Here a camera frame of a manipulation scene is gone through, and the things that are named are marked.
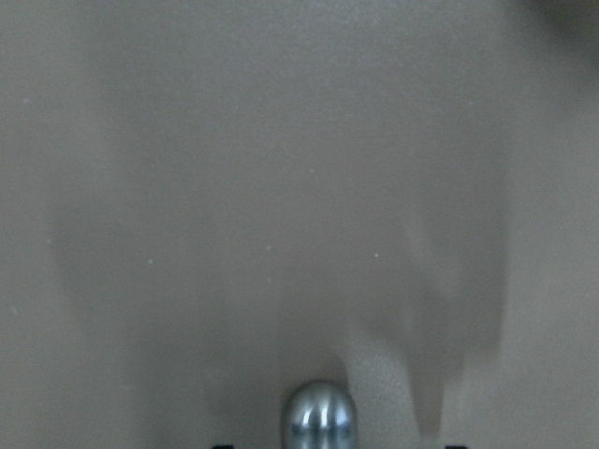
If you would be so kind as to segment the steel muddler with black tip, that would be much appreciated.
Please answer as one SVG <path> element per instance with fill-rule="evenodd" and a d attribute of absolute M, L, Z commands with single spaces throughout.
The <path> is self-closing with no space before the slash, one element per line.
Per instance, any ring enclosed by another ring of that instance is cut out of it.
<path fill-rule="evenodd" d="M 358 448 L 358 413 L 340 385 L 316 380 L 302 384 L 281 414 L 281 447 L 286 449 Z"/>

